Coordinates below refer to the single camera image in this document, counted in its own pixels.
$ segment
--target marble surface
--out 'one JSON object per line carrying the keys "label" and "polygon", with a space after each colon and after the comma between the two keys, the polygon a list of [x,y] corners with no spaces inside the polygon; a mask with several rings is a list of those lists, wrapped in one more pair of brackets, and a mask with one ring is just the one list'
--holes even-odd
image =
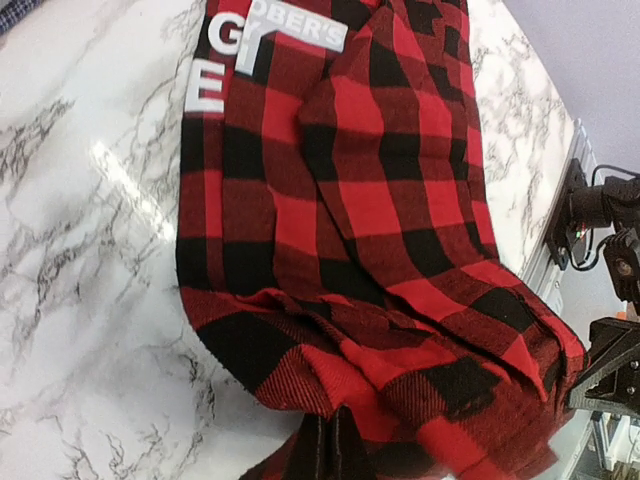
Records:
{"label": "marble surface", "polygon": [[[521,272],[572,123],[504,5],[471,1],[488,196]],[[49,0],[0,37],[0,478],[231,480],[293,431],[186,324],[180,119],[202,0]]]}

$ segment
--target white printed logo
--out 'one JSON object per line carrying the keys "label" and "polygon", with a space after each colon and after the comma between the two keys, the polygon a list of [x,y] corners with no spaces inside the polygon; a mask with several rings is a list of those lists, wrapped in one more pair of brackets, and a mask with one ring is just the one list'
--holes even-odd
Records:
{"label": "white printed logo", "polygon": [[[222,39],[222,28],[231,24],[229,39]],[[301,42],[342,52],[348,27],[317,13],[280,0],[253,0],[246,20],[233,12],[216,14],[207,37],[211,48],[221,55],[237,55],[236,71],[253,74],[260,40],[272,32],[281,32]],[[224,113],[222,98],[225,65],[196,58],[191,66],[185,112]],[[201,91],[208,95],[202,97]]]}

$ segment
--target blue checkered cloth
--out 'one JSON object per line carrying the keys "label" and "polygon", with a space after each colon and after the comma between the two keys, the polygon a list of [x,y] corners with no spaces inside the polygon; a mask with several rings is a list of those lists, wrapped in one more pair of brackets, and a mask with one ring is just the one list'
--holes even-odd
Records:
{"label": "blue checkered cloth", "polygon": [[0,35],[9,31],[43,0],[12,0],[0,10]]}

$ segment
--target bolt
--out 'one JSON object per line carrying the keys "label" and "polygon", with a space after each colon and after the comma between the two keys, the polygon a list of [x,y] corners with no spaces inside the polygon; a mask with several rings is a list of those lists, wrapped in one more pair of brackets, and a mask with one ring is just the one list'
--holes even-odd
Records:
{"label": "bolt", "polygon": [[626,260],[622,258],[616,260],[616,269],[618,270],[618,273],[623,277],[630,277],[631,275],[633,275],[633,268],[627,263]]}

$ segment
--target checkered fabric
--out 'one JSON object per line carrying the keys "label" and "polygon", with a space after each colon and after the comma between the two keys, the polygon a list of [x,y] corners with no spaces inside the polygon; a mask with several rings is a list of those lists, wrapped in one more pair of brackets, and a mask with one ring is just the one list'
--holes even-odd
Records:
{"label": "checkered fabric", "polygon": [[0,10],[0,35],[8,32],[43,0],[12,0]]}
{"label": "checkered fabric", "polygon": [[587,357],[500,264],[466,2],[294,4],[347,25],[344,51],[276,32],[234,72],[209,27],[249,1],[208,0],[195,57],[225,66],[224,113],[183,119],[187,315],[260,402],[307,414],[243,478],[537,474]]}

